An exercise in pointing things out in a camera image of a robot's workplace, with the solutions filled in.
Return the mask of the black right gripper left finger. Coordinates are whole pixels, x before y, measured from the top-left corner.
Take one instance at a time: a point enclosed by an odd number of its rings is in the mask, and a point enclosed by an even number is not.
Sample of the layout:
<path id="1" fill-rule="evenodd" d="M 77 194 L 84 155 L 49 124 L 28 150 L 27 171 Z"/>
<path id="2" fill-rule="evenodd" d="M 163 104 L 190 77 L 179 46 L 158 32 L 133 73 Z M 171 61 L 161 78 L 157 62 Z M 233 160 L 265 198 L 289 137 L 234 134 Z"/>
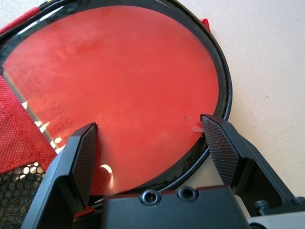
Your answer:
<path id="1" fill-rule="evenodd" d="M 49 165 L 22 223 L 23 229 L 70 229 L 89 200 L 97 125 L 76 130 Z"/>

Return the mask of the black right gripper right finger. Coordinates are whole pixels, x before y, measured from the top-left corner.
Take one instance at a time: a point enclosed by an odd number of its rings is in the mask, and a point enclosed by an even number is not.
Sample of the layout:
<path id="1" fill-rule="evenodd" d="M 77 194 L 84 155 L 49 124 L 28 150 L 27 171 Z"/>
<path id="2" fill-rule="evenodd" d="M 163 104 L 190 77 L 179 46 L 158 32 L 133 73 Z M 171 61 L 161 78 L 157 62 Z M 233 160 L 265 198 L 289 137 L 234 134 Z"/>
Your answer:
<path id="1" fill-rule="evenodd" d="M 291 206 L 293 193 L 258 149 L 222 118 L 203 114 L 203 133 L 217 172 L 225 185 L 252 210 L 258 201 L 270 208 Z"/>

